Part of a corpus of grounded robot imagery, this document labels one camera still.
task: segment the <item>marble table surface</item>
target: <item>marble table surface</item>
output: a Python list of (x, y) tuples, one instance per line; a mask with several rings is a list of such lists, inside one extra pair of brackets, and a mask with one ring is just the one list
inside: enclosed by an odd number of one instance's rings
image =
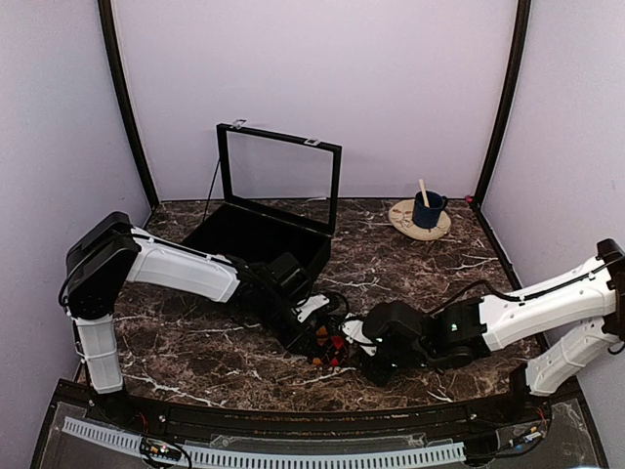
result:
[[(307, 203), (313, 202), (291, 203), (306, 212)], [(395, 203), (339, 201), (332, 257), (315, 290), (341, 291), (358, 314), (395, 299), (429, 310), (479, 278), (510, 291), (499, 261), (464, 201), (449, 202), (449, 234), (428, 242), (406, 237), (392, 227), (388, 211)], [(164, 202), (146, 228), (180, 242), (201, 222), (203, 210), (203, 202)], [(286, 353), (253, 315), (232, 306), (133, 283), (124, 286), (116, 303), (115, 330), (131, 394), (257, 410), (373, 410), (492, 396), (507, 391), (510, 371), (540, 353), (535, 339), (529, 338), (444, 375), (398, 372), (380, 388), (357, 370), (318, 367)]]

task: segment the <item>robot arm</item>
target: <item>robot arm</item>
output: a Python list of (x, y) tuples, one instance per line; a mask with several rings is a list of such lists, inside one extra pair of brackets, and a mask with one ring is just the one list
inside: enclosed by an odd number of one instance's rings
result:
[(112, 313), (124, 281), (143, 281), (227, 302), (240, 284), (237, 269), (221, 256), (183, 248), (133, 227), (113, 213), (73, 246), (62, 303), (74, 319), (99, 394), (123, 388)]
[[(80, 355), (99, 394), (123, 388), (112, 314), (125, 281), (176, 288), (220, 303), (230, 300), (243, 284), (257, 281), (280, 303), (280, 307), (271, 304), (271, 315), (264, 318), (265, 323), (282, 327), (278, 336), (289, 343), (297, 342), (292, 336), (298, 334), (300, 322), (328, 303), (327, 299), (312, 297), (291, 308), (310, 290), (310, 280), (290, 255), (254, 270), (242, 261), (205, 254), (153, 236), (132, 226), (128, 216), (119, 212), (110, 214), (75, 244), (66, 263), (67, 278), (60, 303), (74, 321)], [(308, 345), (306, 337), (296, 337), (302, 347)]]
[[(577, 322), (558, 344), (524, 363), (511, 378), (513, 393), (548, 396), (625, 338), (625, 255), (611, 239), (598, 247), (599, 255), (577, 269), (507, 295), (493, 290), (436, 314), (399, 301), (382, 303), (364, 319), (338, 320), (336, 328), (357, 345), (364, 376), (384, 385), (400, 368), (458, 368), (523, 337)], [(99, 394), (123, 389), (112, 313), (125, 281), (176, 288), (216, 302), (227, 302), (252, 284), (271, 297), (258, 312), (282, 345), (311, 358), (324, 356), (315, 332), (334, 305), (324, 295), (307, 294), (310, 279), (290, 255), (252, 268), (152, 236), (116, 212), (69, 250), (66, 263), (60, 303), (74, 320)]]
[(611, 239), (598, 247), (599, 255), (575, 270), (508, 295), (460, 301), (435, 315), (398, 301), (383, 303), (363, 320), (348, 318), (342, 329), (362, 350), (362, 372), (384, 385), (399, 368), (458, 368), (523, 337), (577, 322), (554, 347), (517, 370), (521, 379), (511, 379), (515, 393), (548, 396), (625, 338), (625, 256)]

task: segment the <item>blue mug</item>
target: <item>blue mug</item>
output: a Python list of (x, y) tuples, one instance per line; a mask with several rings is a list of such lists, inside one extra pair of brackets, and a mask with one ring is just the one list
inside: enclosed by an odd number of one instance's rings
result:
[(435, 228), (438, 225), (440, 213), (447, 206), (449, 199), (436, 192), (426, 191), (430, 207), (423, 203), (423, 194), (418, 192), (414, 197), (414, 210), (412, 211), (412, 221), (414, 224), (426, 230)]

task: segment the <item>metal latch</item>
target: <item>metal latch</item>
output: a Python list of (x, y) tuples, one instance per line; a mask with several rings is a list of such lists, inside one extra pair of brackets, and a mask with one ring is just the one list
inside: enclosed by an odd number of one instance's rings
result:
[(239, 130), (241, 127), (243, 127), (243, 124), (247, 122), (247, 119), (236, 119), (231, 126), (234, 127), (236, 130)]
[(320, 139), (305, 139), (304, 145), (310, 145), (311, 147), (316, 147), (321, 143)]

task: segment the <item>white wall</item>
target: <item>white wall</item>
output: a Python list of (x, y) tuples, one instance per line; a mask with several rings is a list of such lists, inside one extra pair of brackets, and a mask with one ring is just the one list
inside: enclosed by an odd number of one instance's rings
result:
[(159, 196), (206, 197), (215, 124), (236, 118), (342, 145), (341, 196), (412, 196), (420, 177), (473, 193), (516, 4), (115, 2)]
[(0, 15), (0, 459), (28, 467), (77, 365), (57, 305), (68, 247), (148, 206), (114, 97), (95, 1), (5, 1)]
[[(534, 2), (484, 205), (523, 284), (580, 264), (606, 237), (625, 247), (624, 123), (625, 3)], [(580, 382), (611, 467), (624, 467), (625, 360), (605, 354)]]

